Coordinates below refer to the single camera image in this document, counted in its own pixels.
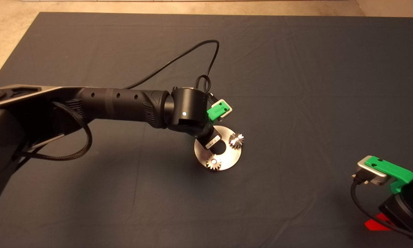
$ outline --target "circular metal plate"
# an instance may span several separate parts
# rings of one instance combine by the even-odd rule
[[[230,146],[229,140],[230,136],[234,134],[233,130],[224,127],[224,126],[214,126],[214,128],[222,136],[222,141],[226,144],[226,150],[222,154],[214,154],[209,150],[205,150],[199,141],[194,141],[194,153],[196,154],[197,160],[207,167],[207,163],[211,158],[218,159],[221,162],[220,168],[218,171],[224,171],[231,168],[240,158],[242,153],[242,148],[234,149]]]

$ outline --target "beige floor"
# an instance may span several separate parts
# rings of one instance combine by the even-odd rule
[[[244,2],[21,2],[20,0],[0,0],[0,69],[40,11],[409,17],[413,16],[413,0]]]

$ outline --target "table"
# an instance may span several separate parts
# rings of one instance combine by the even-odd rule
[[[211,173],[193,138],[95,120],[69,162],[32,159],[0,198],[0,247],[397,247],[350,199],[356,162],[413,171],[413,18],[41,13],[0,86],[123,87],[204,39],[221,41],[211,91],[245,135],[241,160]],[[213,45],[139,89],[192,86]],[[68,154],[83,132],[43,149]],[[372,212],[388,187],[361,186]]]

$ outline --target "green bracket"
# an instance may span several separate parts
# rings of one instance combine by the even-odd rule
[[[208,113],[210,120],[215,121],[217,118],[223,116],[230,110],[232,110],[232,108],[230,108],[230,106],[221,99],[219,102],[213,104],[206,112]]]
[[[413,180],[413,172],[398,165],[394,165],[386,160],[380,159],[379,157],[372,156],[364,162],[364,164],[370,168],[376,169],[377,171],[381,171],[388,176],[396,178],[396,181],[392,182],[390,185],[391,191],[394,194],[400,193],[401,188]]]

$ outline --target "silver gear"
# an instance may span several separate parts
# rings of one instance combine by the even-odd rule
[[[241,133],[233,133],[230,135],[230,147],[234,149],[241,148],[244,143],[245,137]]]
[[[217,155],[214,154],[211,156],[208,161],[206,162],[206,167],[210,169],[211,171],[217,171],[220,169],[220,166],[222,165],[222,161],[217,158]]]

